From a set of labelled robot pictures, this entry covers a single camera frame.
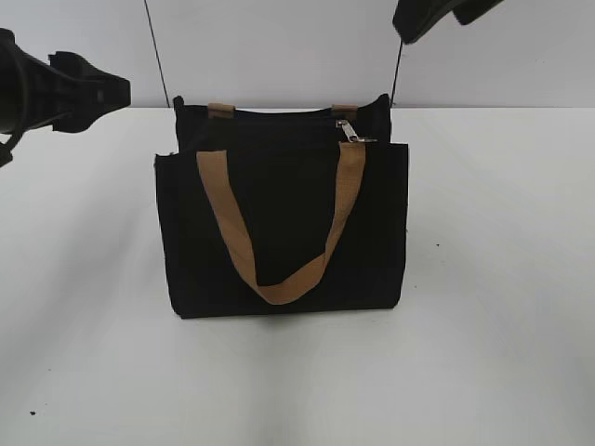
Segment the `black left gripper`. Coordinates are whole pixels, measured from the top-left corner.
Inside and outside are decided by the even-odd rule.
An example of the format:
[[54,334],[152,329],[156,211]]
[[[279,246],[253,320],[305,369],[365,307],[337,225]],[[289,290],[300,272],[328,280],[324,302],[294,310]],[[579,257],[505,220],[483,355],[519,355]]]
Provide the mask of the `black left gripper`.
[[54,132],[81,133],[102,115],[130,104],[127,79],[99,70],[73,52],[57,51],[44,63],[24,52],[12,31],[1,30],[3,134],[20,135],[50,124]]

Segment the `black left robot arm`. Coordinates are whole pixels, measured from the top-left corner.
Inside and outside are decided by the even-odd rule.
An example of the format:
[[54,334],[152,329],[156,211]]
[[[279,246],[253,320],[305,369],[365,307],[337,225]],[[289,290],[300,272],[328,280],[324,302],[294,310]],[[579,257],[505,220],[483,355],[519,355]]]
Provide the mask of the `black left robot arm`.
[[57,51],[45,63],[24,52],[9,29],[1,30],[1,165],[23,135],[51,126],[56,132],[86,131],[102,116],[131,104],[131,85],[97,69],[82,56]]

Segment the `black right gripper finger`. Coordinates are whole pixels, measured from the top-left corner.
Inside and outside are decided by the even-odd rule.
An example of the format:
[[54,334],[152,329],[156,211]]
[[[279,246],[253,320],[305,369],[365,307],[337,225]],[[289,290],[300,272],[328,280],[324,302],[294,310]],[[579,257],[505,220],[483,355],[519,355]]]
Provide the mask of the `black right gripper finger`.
[[469,25],[502,2],[503,0],[465,0],[453,9],[453,13],[459,24]]
[[457,5],[457,0],[399,0],[392,23],[398,32],[417,32],[435,24]]

